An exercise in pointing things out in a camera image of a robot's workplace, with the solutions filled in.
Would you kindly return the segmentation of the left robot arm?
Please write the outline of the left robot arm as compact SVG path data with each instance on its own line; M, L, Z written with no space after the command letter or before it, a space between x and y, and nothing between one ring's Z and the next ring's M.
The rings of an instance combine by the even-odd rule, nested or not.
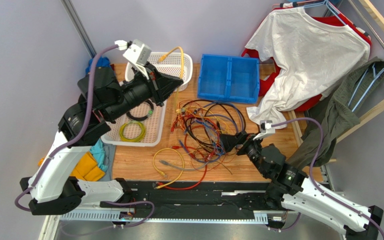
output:
M59 121L47 157L35 175L20 180L22 194L31 196L24 210L34 216L63 215L89 203L124 202L131 191L124 179L87 181L71 173L118 118L148 100L162 107L183 80L146 63L144 73L135 71L124 83L111 67L97 67L77 84L81 95Z

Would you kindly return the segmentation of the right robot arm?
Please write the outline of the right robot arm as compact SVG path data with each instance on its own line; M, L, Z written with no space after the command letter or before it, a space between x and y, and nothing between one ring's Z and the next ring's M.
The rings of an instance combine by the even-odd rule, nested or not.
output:
M221 134L225 152L238 148L258 172L271 183L263 202L272 209L284 208L311 217L331 227L348 240L376 240L384 211L373 205L362 206L314 183L304 171L286 162L286 157L273 144L263 147L255 134L245 131L235 135Z

